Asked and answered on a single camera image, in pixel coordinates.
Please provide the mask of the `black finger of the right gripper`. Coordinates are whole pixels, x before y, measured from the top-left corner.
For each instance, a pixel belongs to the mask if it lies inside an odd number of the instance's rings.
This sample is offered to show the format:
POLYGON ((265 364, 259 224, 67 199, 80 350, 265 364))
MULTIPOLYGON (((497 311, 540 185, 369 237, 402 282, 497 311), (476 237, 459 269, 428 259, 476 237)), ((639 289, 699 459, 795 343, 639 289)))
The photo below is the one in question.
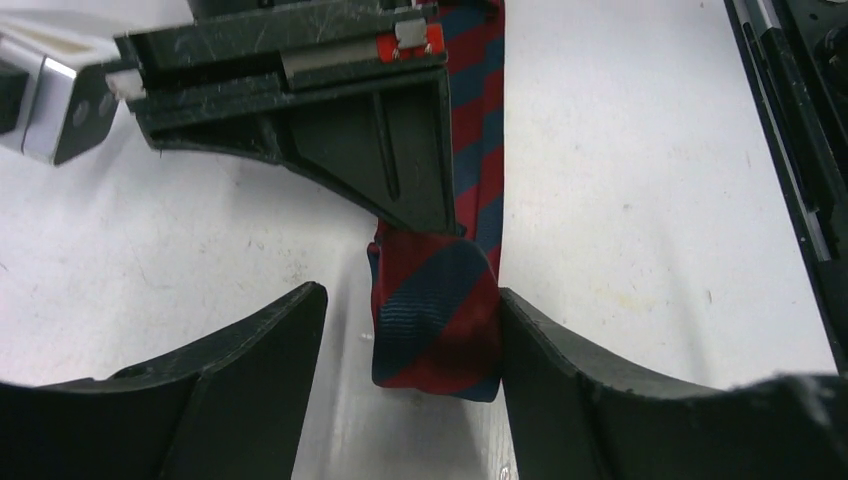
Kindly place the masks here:
POLYGON ((399 229, 456 233, 445 69, 300 92, 281 123, 303 175, 399 229))

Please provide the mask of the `red navy striped tie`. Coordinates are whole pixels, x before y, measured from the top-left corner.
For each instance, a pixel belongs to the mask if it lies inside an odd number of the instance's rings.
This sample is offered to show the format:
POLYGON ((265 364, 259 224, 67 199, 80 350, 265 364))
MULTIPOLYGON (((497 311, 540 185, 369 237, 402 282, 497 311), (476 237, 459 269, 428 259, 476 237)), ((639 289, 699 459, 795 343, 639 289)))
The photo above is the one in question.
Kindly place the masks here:
POLYGON ((504 210, 506 7, 443 1, 452 106, 456 235, 380 222, 367 249, 372 380, 491 402, 502 376, 497 285, 504 210))

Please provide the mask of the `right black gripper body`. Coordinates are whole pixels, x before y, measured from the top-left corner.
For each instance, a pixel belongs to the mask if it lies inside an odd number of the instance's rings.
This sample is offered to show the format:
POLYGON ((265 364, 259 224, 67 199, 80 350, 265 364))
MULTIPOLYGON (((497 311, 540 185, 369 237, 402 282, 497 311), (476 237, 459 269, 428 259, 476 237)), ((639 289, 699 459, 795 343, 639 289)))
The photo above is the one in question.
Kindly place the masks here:
POLYGON ((119 35, 113 91, 149 145, 261 159, 253 116, 364 96, 377 149, 447 159, 438 7, 424 1, 194 1, 189 24, 119 35))

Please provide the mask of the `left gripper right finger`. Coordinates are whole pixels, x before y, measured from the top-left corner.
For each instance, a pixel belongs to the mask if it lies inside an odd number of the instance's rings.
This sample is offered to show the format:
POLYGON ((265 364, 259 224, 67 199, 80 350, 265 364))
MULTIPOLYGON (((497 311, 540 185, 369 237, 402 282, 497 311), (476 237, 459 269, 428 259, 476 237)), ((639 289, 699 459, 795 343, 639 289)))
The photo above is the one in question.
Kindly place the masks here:
POLYGON ((523 479, 843 479, 847 381, 727 391, 635 364, 501 292, 503 386, 523 479))

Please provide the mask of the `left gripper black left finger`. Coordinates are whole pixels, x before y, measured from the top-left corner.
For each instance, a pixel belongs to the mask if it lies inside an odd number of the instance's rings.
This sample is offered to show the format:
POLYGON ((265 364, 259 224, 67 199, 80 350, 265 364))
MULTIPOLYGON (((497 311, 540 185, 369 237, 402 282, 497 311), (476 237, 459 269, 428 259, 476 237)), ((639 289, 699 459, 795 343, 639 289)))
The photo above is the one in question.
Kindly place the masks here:
POLYGON ((104 380, 1 387, 5 479, 287 479, 327 308, 307 282, 104 380))

